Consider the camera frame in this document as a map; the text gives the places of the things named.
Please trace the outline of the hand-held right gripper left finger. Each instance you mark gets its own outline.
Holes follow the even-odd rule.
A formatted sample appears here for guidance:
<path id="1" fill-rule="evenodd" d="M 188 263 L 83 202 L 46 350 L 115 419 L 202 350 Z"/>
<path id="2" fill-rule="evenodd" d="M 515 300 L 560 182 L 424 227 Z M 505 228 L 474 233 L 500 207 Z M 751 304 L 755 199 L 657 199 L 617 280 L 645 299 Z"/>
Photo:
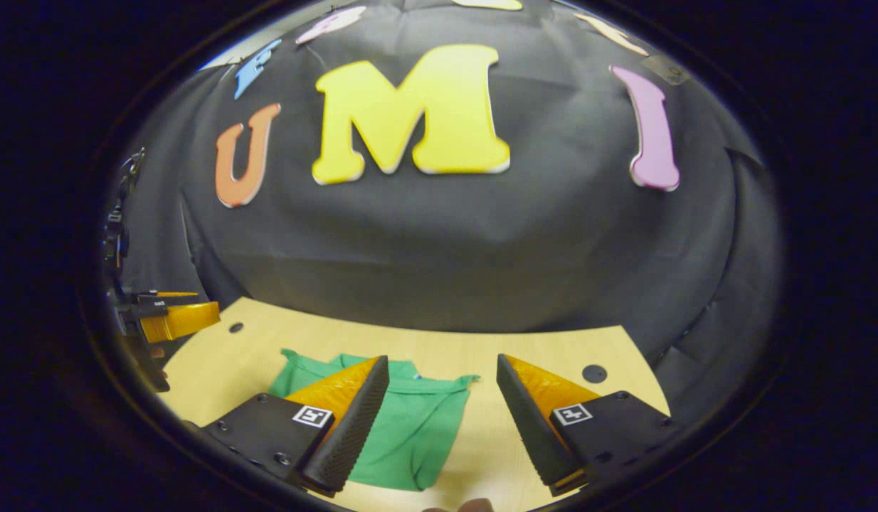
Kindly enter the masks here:
<path id="1" fill-rule="evenodd" d="M 201 433 L 249 469 L 334 496 L 360 457 L 389 381 L 386 356 L 366 359 L 286 398 L 257 393 Z"/>

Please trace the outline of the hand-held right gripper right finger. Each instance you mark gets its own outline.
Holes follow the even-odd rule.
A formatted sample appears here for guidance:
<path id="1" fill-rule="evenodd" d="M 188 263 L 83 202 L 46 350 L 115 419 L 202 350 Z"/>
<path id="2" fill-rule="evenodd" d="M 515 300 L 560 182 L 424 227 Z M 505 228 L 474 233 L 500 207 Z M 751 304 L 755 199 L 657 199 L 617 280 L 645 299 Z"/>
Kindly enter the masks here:
<path id="1" fill-rule="evenodd" d="M 599 395 L 509 354 L 497 384 L 552 496 L 627 486 L 666 453 L 679 423 L 628 391 Z"/>

